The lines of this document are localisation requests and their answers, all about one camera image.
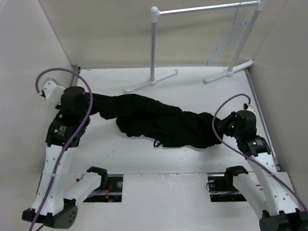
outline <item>black strap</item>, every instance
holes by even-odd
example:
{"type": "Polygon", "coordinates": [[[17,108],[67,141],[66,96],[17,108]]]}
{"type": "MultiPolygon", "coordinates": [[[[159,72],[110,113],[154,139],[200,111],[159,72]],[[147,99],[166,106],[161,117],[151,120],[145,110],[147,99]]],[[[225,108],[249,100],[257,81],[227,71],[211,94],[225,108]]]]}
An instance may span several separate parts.
{"type": "Polygon", "coordinates": [[[154,148],[158,148],[160,145],[162,145],[162,142],[159,141],[159,140],[155,140],[154,143],[153,143],[154,148]]]}

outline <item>beige wall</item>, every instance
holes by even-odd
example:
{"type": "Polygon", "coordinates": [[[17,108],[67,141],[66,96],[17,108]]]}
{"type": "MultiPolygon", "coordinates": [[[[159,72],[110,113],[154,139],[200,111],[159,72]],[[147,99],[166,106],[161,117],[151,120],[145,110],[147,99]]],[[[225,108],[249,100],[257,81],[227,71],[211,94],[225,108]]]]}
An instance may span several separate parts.
{"type": "MultiPolygon", "coordinates": [[[[160,10],[239,2],[236,0],[40,0],[71,64],[150,65],[150,8],[160,10]]],[[[268,0],[239,63],[254,57],[286,0],[268,0]]],[[[249,21],[255,7],[242,7],[249,21]]],[[[205,65],[231,26],[236,9],[162,16],[157,25],[157,65],[205,65]]],[[[240,39],[213,65],[228,65],[240,39]]]]}
{"type": "Polygon", "coordinates": [[[251,68],[282,170],[308,204],[308,1],[288,0],[251,68]]]}
{"type": "MultiPolygon", "coordinates": [[[[55,115],[53,105],[36,94],[34,81],[44,69],[71,66],[37,0],[8,0],[0,31],[0,230],[24,231],[22,211],[35,198],[55,115]]],[[[50,77],[70,80],[63,73],[50,77]]]]}

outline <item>white rack foot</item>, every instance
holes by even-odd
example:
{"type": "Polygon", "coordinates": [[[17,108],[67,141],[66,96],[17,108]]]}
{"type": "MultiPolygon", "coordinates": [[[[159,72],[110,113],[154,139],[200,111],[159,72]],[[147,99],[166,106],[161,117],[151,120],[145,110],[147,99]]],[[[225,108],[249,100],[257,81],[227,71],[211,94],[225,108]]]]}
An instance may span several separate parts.
{"type": "Polygon", "coordinates": [[[132,93],[134,91],[137,91],[139,89],[142,89],[142,88],[145,88],[145,87],[148,87],[148,86],[154,86],[154,85],[156,85],[156,83],[161,82],[161,81],[163,81],[167,78],[176,76],[178,73],[179,73],[178,69],[174,69],[170,72],[166,72],[164,74],[157,76],[153,82],[150,82],[150,80],[147,80],[145,82],[133,85],[131,87],[127,87],[127,88],[124,89],[124,93],[132,93]]]}
{"type": "Polygon", "coordinates": [[[233,76],[234,73],[242,71],[242,70],[250,67],[252,64],[254,64],[254,61],[249,60],[246,63],[235,66],[231,72],[228,72],[228,69],[226,69],[222,73],[218,73],[218,74],[208,76],[208,77],[204,78],[204,83],[211,83],[211,82],[217,81],[217,80],[224,78],[224,77],[231,77],[231,76],[233,76]]]}

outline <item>robotic arm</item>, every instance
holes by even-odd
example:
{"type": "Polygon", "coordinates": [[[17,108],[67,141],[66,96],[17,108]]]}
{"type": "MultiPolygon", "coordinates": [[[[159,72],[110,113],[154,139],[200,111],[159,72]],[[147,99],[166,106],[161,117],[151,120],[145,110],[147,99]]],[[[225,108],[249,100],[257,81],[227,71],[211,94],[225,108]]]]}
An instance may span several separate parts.
{"type": "MultiPolygon", "coordinates": [[[[218,129],[234,137],[238,149],[245,156],[261,163],[275,175],[277,170],[270,148],[266,140],[257,135],[256,121],[254,108],[244,104],[244,110],[232,112],[218,129]]],[[[289,192],[268,172],[250,159],[247,161],[257,176],[261,191],[243,166],[227,168],[224,178],[226,184],[238,189],[251,205],[259,219],[261,231],[305,231],[308,213],[299,210],[289,192]]]]}
{"type": "Polygon", "coordinates": [[[90,118],[65,150],[61,160],[57,160],[64,144],[71,138],[85,117],[85,108],[88,107],[89,99],[82,87],[65,89],[53,79],[45,82],[41,96],[56,104],[59,112],[48,129],[45,166],[36,198],[31,208],[23,212],[22,220],[33,222],[45,194],[48,194],[35,222],[55,229],[68,229],[76,219],[78,205],[94,190],[106,188],[108,174],[105,169],[90,167],[79,182],[67,188],[66,177],[70,163],[80,138],[90,123],[90,118]],[[58,166],[57,171],[53,174],[56,166],[58,166]],[[54,177],[53,184],[49,188],[52,176],[54,177]]]}

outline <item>black cloth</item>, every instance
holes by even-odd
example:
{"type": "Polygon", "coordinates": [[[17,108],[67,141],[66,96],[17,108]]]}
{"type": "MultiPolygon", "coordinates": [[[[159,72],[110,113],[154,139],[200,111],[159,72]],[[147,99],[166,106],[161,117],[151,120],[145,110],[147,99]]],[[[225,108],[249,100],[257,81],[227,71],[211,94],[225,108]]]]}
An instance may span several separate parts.
{"type": "Polygon", "coordinates": [[[91,115],[100,113],[105,119],[116,118],[119,129],[129,137],[144,135],[164,147],[206,148],[221,144],[212,131],[213,116],[209,113],[184,112],[137,94],[93,97],[91,115]]]}

